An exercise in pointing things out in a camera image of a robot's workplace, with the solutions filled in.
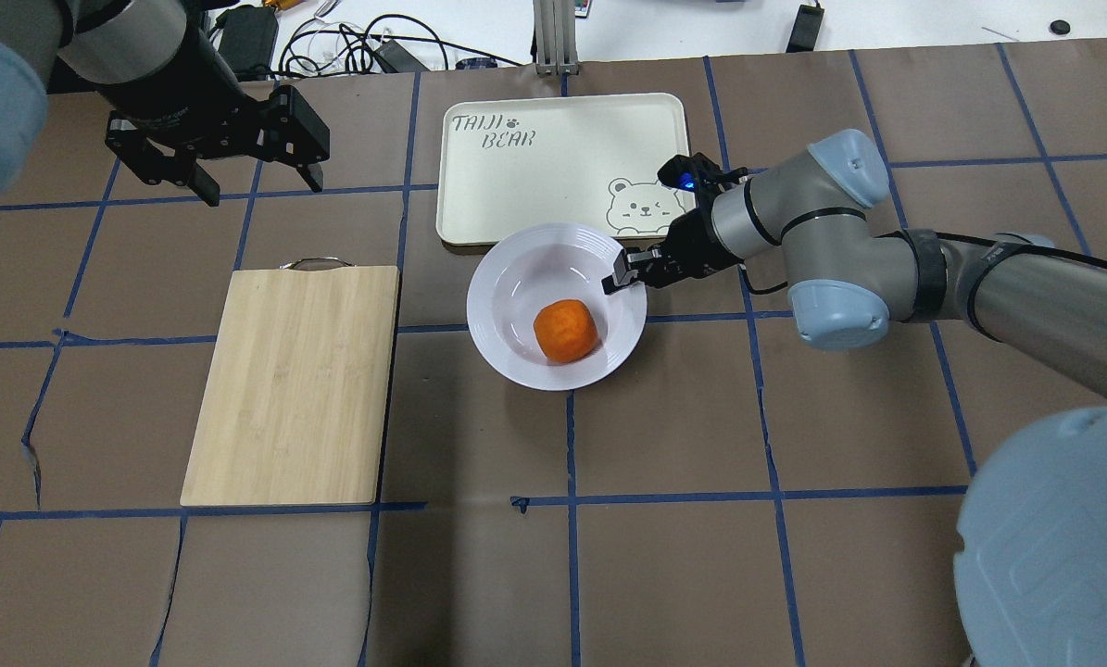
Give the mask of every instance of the white plate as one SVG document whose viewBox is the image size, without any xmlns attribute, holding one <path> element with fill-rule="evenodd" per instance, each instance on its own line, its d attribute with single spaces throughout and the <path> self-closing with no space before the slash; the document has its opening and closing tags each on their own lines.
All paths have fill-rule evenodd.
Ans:
<svg viewBox="0 0 1107 667">
<path fill-rule="evenodd" d="M 663 237 L 693 195 L 655 171 L 690 155 L 668 93 L 462 102 L 443 118 L 438 236 L 452 246 L 571 219 L 608 237 Z"/>
<path fill-rule="evenodd" d="M 483 358 L 500 375 L 532 389 L 577 389 L 627 359 L 648 315 L 643 283 L 608 296 L 621 246 L 582 225 L 541 225 L 513 233 L 479 262 L 467 291 L 467 324 Z M 571 363 L 550 362 L 537 346 L 532 321 L 559 300 L 580 300 L 601 343 Z"/>
</svg>

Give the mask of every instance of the white bowl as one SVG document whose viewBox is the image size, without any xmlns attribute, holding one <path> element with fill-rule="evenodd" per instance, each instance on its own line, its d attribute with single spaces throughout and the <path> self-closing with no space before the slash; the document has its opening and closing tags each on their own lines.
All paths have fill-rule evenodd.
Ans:
<svg viewBox="0 0 1107 667">
<path fill-rule="evenodd" d="M 586 387 L 620 367 L 648 315 L 643 283 L 608 296 L 601 280 L 622 247 L 582 225 L 541 225 L 513 233 L 483 257 L 467 291 L 467 324 L 483 358 L 532 389 Z M 599 346 L 571 363 L 549 361 L 532 321 L 559 300 L 580 300 L 599 326 Z"/>
</svg>

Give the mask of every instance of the power adapter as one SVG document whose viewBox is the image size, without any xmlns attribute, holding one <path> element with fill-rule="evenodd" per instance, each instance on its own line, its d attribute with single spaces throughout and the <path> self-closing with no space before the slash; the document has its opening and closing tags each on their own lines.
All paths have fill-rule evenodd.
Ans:
<svg viewBox="0 0 1107 667">
<path fill-rule="evenodd" d="M 273 43 L 277 42 L 273 9 L 244 4 L 219 14 L 215 25 L 224 31 L 219 39 L 219 55 L 236 73 L 236 80 L 268 79 Z"/>
<path fill-rule="evenodd" d="M 379 49 L 372 51 L 372 58 L 380 64 L 380 69 L 387 73 L 430 71 L 417 56 L 410 54 L 408 50 L 394 39 L 386 39 L 381 43 Z"/>
<path fill-rule="evenodd" d="M 820 19 L 825 18 L 825 9 L 819 4 L 801 4 L 796 12 L 796 22 L 792 25 L 792 37 L 787 39 L 787 53 L 816 49 L 816 35 L 820 33 Z"/>
</svg>

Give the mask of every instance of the brown table surface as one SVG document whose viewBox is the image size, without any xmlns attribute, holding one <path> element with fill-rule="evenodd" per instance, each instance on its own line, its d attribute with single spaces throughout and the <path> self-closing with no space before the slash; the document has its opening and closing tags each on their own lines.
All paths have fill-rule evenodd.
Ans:
<svg viewBox="0 0 1107 667">
<path fill-rule="evenodd" d="M 651 292 L 608 379 L 511 385 L 465 326 L 479 258 L 434 232 L 439 119 L 663 90 L 694 149 L 749 168 L 857 127 L 893 177 L 877 231 L 1032 231 L 1107 258 L 1107 41 L 586 63 L 565 88 L 530 67 L 300 85 L 332 131 L 327 192 L 231 159 L 208 165 L 218 208 L 115 165 L 100 97 L 50 101 L 0 198 L 0 664 L 968 655 L 951 557 L 971 473 L 1099 398 L 960 322 L 817 353 L 782 294 L 747 300 L 732 271 Z M 180 510 L 231 271 L 312 254 L 404 271 L 380 502 Z M 761 286 L 779 275 L 752 263 Z"/>
</svg>

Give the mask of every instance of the wooden cutting board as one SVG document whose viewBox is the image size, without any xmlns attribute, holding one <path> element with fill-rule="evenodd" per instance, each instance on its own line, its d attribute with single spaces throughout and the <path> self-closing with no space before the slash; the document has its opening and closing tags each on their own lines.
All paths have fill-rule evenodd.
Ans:
<svg viewBox="0 0 1107 667">
<path fill-rule="evenodd" d="M 374 501 L 400 277 L 231 274 L 182 504 Z"/>
</svg>

